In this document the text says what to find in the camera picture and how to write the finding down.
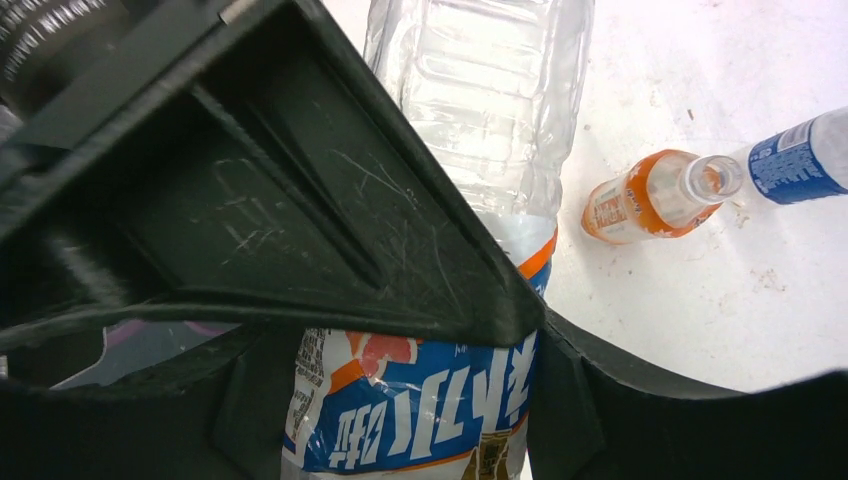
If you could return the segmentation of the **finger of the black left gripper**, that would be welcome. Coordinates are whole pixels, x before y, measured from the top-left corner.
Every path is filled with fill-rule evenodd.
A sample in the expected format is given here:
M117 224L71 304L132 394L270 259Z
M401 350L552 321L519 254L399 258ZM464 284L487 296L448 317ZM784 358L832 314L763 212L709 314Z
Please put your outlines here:
M511 346L522 278L319 1L225 1L133 97L1 145L1 345L121 320Z

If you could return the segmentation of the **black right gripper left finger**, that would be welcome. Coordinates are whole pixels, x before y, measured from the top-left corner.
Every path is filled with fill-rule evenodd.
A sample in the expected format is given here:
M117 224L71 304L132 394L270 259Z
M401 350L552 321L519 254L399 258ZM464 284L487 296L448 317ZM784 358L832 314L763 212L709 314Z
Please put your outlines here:
M105 386L1 385L5 479L277 479L302 331L242 326Z

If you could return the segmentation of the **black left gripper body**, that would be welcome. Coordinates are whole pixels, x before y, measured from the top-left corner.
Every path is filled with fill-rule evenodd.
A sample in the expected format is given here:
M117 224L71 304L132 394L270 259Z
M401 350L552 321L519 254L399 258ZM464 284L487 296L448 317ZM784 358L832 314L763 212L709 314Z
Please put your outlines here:
M77 80L131 98L219 21L225 1L4 1L1 121L35 117Z

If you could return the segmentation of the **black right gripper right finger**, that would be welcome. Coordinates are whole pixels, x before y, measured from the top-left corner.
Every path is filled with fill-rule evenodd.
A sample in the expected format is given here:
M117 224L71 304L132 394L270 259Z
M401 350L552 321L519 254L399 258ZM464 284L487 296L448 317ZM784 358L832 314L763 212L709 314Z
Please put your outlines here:
M528 449L537 479L843 479L847 374L757 393L697 381L547 315Z

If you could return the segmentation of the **white blue label bottle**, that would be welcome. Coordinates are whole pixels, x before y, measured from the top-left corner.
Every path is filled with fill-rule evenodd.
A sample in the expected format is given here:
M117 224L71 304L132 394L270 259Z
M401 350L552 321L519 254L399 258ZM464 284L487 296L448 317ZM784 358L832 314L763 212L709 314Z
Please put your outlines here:
M538 294L547 288L591 1L375 1L364 57ZM510 348L310 329L285 479L516 479L536 335Z

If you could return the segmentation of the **orange drink bottle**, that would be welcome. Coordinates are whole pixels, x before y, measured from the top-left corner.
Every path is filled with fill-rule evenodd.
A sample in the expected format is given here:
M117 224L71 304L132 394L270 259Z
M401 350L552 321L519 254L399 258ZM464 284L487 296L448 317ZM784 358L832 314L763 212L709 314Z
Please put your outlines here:
M742 165L680 150L649 155L589 194L581 227L613 245L682 237L742 188Z

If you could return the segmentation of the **blue label water bottle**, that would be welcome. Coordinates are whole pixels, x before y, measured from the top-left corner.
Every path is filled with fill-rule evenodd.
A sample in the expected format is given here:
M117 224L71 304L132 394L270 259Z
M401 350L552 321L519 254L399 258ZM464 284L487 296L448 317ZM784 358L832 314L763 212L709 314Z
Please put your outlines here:
M735 199L754 210L847 194L847 108L823 113L731 155L743 167Z

